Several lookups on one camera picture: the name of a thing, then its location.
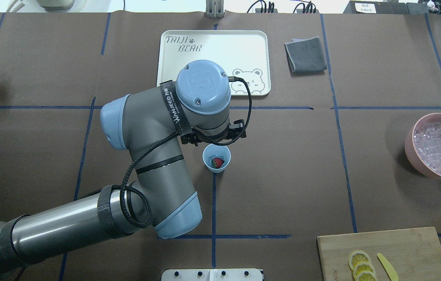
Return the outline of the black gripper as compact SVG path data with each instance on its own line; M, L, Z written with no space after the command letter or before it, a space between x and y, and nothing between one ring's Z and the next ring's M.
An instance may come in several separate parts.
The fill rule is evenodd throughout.
M193 144L198 146L199 143L213 144L217 146L229 146L234 144L238 139L246 137L246 124L243 119L234 121L226 121L216 129L203 129L198 126L192 127L192 132L180 137L182 144Z

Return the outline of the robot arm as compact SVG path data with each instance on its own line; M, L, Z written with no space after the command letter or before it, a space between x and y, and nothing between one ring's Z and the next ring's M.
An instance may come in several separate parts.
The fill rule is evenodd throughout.
M122 180L63 206L0 222L0 280L146 228L176 238L197 227L202 212L180 146L226 147L246 137L251 85L200 59L183 66L176 80L104 105L100 122L107 141L130 155Z

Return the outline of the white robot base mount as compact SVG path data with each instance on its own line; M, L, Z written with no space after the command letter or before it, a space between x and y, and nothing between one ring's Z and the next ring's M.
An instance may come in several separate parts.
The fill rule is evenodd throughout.
M174 269L165 270L162 281L263 281L263 270L232 269Z

